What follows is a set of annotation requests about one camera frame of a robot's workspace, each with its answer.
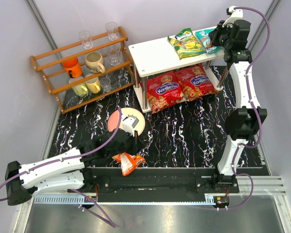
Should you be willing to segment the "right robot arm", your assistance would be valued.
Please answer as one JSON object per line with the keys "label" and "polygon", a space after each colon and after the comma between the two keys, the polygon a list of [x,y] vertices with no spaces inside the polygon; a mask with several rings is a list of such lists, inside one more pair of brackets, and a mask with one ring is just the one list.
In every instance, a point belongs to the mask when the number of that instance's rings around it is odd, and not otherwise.
{"label": "right robot arm", "polygon": [[211,44],[224,49],[224,61],[229,71],[236,96],[236,109],[225,120],[227,142],[208,187],[215,192],[237,186],[236,169],[241,153],[248,142],[262,132],[267,110],[261,108],[255,94],[251,51],[246,48],[250,22],[237,19],[221,20],[210,32]]}

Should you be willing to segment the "yellow green Fox's bag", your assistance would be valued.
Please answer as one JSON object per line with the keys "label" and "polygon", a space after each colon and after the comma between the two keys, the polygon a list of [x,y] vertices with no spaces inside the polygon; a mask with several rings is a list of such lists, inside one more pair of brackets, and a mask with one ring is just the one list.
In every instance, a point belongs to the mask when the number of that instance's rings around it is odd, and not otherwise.
{"label": "yellow green Fox's bag", "polygon": [[169,36],[167,40],[173,46],[180,60],[206,53],[205,48],[194,36],[191,28],[185,28],[178,34]]}

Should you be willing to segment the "teal Fox's candy bag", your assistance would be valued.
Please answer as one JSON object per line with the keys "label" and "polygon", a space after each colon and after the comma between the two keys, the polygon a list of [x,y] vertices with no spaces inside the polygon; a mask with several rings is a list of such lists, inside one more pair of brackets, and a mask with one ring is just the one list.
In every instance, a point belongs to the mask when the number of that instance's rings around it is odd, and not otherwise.
{"label": "teal Fox's candy bag", "polygon": [[211,44],[211,39],[209,37],[209,33],[212,32],[213,30],[214,30],[214,28],[210,28],[210,29],[198,30],[195,32],[195,35],[196,35],[198,41],[202,44],[206,53],[208,53],[208,54],[217,53],[220,51],[219,47],[213,46]]}

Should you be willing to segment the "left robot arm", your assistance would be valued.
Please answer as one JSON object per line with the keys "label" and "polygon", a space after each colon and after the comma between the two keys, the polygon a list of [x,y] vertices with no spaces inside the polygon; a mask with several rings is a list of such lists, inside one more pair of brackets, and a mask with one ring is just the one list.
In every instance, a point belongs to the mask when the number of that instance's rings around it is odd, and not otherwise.
{"label": "left robot arm", "polygon": [[94,184],[87,169],[102,166],[109,158],[120,162],[118,155],[122,153],[135,158],[140,144],[138,131],[129,133],[118,129],[43,161],[23,165],[12,161],[5,172],[5,201],[15,206],[48,191],[77,189],[89,192]]}

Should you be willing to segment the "orange candy bag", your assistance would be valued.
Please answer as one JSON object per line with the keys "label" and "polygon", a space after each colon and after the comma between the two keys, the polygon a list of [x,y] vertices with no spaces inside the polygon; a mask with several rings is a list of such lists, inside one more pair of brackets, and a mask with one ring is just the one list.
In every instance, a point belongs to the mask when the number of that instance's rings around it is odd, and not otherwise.
{"label": "orange candy bag", "polygon": [[121,171],[123,176],[127,176],[132,173],[140,164],[145,162],[145,159],[141,155],[130,155],[126,152],[115,155],[112,157],[115,161],[121,165]]}

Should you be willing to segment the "red candy bag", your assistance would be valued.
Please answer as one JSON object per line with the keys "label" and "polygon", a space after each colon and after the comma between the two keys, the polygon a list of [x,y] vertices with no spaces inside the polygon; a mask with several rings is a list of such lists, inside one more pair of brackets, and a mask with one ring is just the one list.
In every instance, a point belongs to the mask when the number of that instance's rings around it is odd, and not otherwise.
{"label": "red candy bag", "polygon": [[152,113],[159,112],[185,99],[174,71],[147,80],[146,85],[147,100]]}
{"label": "red candy bag", "polygon": [[218,93],[201,64],[178,70],[175,75],[188,101]]}

